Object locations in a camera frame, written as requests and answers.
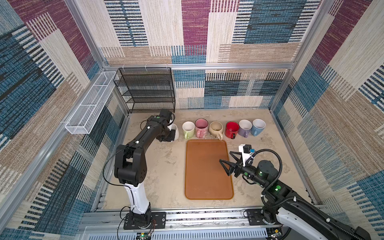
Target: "black wire rack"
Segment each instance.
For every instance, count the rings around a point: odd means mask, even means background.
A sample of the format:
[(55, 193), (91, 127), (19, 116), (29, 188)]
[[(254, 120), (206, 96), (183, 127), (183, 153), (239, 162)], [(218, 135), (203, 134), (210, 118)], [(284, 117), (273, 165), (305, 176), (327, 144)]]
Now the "black wire rack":
[(130, 113), (175, 112), (176, 100), (170, 68), (119, 68), (114, 81)]

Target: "white wire basket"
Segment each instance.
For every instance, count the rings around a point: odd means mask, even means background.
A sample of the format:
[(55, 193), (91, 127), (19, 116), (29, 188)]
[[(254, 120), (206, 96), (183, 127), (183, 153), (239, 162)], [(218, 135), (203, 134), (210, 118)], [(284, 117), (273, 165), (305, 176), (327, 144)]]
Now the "white wire basket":
[(116, 72), (103, 72), (71, 116), (65, 128), (71, 134), (89, 134), (118, 80)]

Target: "brown tray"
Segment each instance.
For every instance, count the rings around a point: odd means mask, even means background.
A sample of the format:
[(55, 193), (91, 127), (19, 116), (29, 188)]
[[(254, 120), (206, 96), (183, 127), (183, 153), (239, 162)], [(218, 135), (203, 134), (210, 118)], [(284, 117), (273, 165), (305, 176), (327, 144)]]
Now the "brown tray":
[(220, 140), (192, 139), (187, 142), (185, 196), (188, 199), (231, 199), (232, 177), (219, 159), (228, 161), (227, 144)]

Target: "light green mug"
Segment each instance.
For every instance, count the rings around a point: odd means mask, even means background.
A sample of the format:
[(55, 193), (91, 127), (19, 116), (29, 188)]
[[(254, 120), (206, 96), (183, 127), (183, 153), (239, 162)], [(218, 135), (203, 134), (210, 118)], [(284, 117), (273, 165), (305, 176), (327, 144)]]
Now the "light green mug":
[(193, 122), (183, 123), (183, 133), (185, 139), (190, 139), (195, 135), (195, 124)]

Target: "beige mug handle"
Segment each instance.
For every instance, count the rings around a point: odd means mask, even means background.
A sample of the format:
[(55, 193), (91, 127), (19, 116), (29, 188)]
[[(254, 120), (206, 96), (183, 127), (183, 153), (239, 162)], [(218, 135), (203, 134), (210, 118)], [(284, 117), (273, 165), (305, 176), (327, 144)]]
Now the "beige mug handle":
[(223, 140), (223, 134), (221, 132), (218, 132), (216, 137), (219, 139), (219, 140)]

